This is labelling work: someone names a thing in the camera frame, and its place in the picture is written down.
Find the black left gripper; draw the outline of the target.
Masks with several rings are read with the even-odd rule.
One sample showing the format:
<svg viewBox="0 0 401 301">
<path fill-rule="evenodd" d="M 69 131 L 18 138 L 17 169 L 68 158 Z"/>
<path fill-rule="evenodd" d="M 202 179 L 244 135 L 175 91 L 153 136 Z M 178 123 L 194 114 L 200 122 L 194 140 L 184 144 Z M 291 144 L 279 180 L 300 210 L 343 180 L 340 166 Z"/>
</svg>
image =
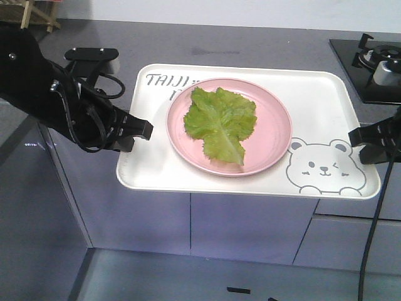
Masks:
<svg viewBox="0 0 401 301">
<path fill-rule="evenodd" d="M 86 151 L 131 152 L 134 137 L 150 140 L 153 125 L 96 96 L 81 97 L 71 112 L 71 136 Z"/>
</svg>

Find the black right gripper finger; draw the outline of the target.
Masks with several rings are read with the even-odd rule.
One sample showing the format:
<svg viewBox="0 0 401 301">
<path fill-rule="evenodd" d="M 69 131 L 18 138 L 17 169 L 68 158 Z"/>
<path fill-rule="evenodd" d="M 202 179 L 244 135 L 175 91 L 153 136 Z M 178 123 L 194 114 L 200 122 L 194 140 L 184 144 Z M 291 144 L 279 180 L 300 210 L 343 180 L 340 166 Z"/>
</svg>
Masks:
<svg viewBox="0 0 401 301">
<path fill-rule="evenodd" d="M 373 144 L 367 144 L 360 151 L 360 161 L 362 164 L 381 164 L 390 162 L 395 151 L 395 146 L 379 146 Z"/>
<path fill-rule="evenodd" d="M 395 147 L 400 135 L 400 117 L 390 117 L 375 124 L 358 127 L 348 133 L 352 147 L 374 145 Z"/>
</svg>

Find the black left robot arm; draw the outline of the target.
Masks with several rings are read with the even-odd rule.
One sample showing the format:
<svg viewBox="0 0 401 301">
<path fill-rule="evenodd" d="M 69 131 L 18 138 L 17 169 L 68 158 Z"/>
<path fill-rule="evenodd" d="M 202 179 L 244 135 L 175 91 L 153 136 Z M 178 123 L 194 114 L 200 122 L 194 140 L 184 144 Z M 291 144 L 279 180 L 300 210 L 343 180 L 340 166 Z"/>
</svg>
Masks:
<svg viewBox="0 0 401 301">
<path fill-rule="evenodd" d="M 73 48 L 66 67 L 46 59 L 27 30 L 1 23 L 1 98 L 86 152 L 130 152 L 153 126 L 114 106 L 125 85 L 110 66 L 115 48 Z"/>
</svg>

